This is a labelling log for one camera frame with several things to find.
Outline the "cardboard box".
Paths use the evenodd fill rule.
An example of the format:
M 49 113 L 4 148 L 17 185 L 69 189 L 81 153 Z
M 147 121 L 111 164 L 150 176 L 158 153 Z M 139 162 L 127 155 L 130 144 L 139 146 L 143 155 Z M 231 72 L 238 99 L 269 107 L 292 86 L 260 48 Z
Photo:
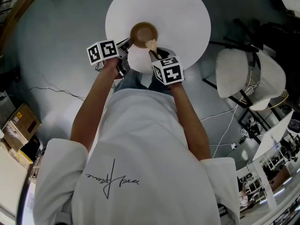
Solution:
M 4 126 L 4 140 L 12 150 L 18 152 L 30 141 L 40 125 L 29 105 L 23 103 Z

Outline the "brown bowl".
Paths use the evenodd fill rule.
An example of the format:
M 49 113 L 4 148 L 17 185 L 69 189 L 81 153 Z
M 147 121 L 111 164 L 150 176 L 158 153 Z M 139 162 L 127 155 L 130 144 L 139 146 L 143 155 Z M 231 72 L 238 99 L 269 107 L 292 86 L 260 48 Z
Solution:
M 158 39 L 156 27 L 149 22 L 137 23 L 130 32 L 133 44 L 138 48 L 146 48 L 145 42 Z

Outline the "round white table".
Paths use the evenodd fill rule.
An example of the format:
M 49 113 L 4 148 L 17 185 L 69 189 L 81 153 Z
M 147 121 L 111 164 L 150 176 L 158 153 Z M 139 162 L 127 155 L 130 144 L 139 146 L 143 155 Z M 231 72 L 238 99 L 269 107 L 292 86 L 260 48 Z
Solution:
M 120 42 L 140 22 L 156 27 L 157 45 L 174 51 L 184 69 L 193 66 L 209 44 L 210 16 L 202 0 L 113 0 L 106 14 L 106 37 Z

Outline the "yellow box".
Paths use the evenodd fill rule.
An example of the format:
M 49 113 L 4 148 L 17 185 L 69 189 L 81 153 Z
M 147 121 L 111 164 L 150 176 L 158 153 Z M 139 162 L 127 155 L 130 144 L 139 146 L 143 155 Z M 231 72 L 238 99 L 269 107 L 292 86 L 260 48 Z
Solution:
M 22 165 L 33 164 L 33 161 L 22 150 L 19 150 L 15 156 Z

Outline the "light wooden spoon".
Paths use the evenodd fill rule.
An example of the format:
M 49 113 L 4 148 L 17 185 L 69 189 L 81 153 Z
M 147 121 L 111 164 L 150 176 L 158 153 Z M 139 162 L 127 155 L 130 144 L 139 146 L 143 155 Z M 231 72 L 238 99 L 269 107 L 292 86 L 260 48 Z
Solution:
M 159 59 L 162 59 L 162 57 L 158 54 L 158 51 L 157 51 L 158 47 L 157 47 L 156 39 L 151 39 L 151 40 L 145 41 L 145 45 L 149 50 L 153 51 Z

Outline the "black mesh office chair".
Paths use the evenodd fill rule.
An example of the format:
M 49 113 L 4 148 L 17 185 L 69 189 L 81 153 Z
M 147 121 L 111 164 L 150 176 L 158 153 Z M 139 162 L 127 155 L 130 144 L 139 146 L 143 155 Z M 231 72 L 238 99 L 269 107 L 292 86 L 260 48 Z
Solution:
M 254 28 L 251 31 L 241 19 L 233 20 L 233 24 L 246 35 L 248 43 L 231 39 L 228 34 L 223 37 L 223 40 L 250 53 L 264 51 L 272 58 L 300 56 L 300 31 L 274 22 L 262 25 L 259 20 L 253 20 L 253 22 Z

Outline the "black storage bin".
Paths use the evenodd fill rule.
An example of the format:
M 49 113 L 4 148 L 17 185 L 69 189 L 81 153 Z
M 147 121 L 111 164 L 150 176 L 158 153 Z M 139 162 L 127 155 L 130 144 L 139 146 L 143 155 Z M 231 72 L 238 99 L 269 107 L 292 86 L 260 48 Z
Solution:
M 38 138 L 33 135 L 29 142 L 25 144 L 22 148 L 21 151 L 32 161 L 35 161 L 37 158 L 37 152 L 40 147 L 40 142 Z

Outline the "white printed t-shirt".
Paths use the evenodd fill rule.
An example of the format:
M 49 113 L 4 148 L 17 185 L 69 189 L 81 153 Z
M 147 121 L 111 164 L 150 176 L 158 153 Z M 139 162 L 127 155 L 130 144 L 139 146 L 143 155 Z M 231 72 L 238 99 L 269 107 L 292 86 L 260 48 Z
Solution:
M 199 161 L 171 96 L 124 89 L 110 98 L 91 155 L 48 142 L 37 176 L 35 225 L 221 225 L 240 222 L 235 162 Z

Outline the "person's left forearm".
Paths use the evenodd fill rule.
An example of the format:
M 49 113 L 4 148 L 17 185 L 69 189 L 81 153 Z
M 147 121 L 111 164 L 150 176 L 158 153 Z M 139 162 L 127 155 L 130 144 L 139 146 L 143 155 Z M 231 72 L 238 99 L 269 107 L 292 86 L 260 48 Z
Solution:
M 118 62 L 118 58 L 104 62 L 102 71 L 96 77 L 73 121 L 70 140 L 80 143 L 87 151 L 92 148 L 110 89 L 119 74 Z

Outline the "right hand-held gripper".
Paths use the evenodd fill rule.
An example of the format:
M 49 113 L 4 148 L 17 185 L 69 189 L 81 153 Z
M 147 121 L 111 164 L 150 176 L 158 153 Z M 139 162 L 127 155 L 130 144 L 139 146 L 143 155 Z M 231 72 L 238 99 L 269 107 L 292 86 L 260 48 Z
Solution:
M 149 56 L 156 78 L 163 85 L 183 82 L 184 70 L 179 56 L 176 56 L 174 51 L 163 47 L 157 48 L 157 54 L 149 50 Z

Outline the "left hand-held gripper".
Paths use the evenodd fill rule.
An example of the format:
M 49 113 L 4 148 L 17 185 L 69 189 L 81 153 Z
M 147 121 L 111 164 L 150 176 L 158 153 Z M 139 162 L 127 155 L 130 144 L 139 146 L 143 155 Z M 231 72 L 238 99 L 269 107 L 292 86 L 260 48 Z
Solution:
M 113 39 L 96 42 L 89 46 L 86 51 L 90 64 L 95 65 L 95 70 L 101 72 L 104 61 L 111 58 L 118 58 L 117 70 L 119 75 L 116 79 L 124 79 L 130 70 L 128 63 L 128 50 L 132 46 L 133 40 L 128 37 L 116 43 Z

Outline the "white and black device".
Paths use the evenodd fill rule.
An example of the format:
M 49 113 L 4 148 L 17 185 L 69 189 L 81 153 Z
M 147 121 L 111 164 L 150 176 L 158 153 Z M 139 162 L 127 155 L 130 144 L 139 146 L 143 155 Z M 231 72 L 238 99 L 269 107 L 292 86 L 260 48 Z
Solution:
M 253 116 L 247 119 L 246 128 L 241 129 L 241 134 L 247 136 L 248 138 L 253 138 L 254 136 L 261 136 L 262 129 L 261 124 L 257 122 Z

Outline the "person's right forearm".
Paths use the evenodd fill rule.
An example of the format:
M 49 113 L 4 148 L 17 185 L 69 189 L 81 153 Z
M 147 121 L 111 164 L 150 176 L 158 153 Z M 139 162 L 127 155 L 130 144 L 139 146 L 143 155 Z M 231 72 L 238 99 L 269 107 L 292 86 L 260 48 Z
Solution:
M 210 145 L 206 131 L 200 122 L 181 83 L 169 85 L 183 127 L 190 152 L 199 160 L 210 159 Z

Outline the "blue jeans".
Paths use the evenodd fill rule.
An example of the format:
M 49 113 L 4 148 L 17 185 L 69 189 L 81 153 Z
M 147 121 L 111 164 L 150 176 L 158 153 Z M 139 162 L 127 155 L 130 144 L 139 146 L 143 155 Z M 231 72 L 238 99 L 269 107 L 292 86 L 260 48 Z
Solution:
M 155 73 L 153 72 L 152 78 L 151 78 L 151 83 L 149 87 L 146 87 L 142 85 L 141 79 L 143 77 L 143 74 L 135 71 L 134 69 L 131 69 L 125 78 L 121 80 L 116 88 L 114 89 L 114 93 L 123 89 L 138 89 L 138 90 L 151 90 L 167 95 L 172 95 L 171 90 L 163 85 L 155 76 Z

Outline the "white upholstered chair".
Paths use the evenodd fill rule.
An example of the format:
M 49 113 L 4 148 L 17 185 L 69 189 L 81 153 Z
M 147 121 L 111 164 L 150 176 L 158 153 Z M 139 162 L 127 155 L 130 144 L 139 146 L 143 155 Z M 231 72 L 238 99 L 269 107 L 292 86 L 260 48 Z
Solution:
M 203 81 L 243 108 L 263 111 L 273 98 L 284 94 L 286 75 L 265 51 L 251 45 L 211 41 L 223 49 L 216 58 L 216 83 Z

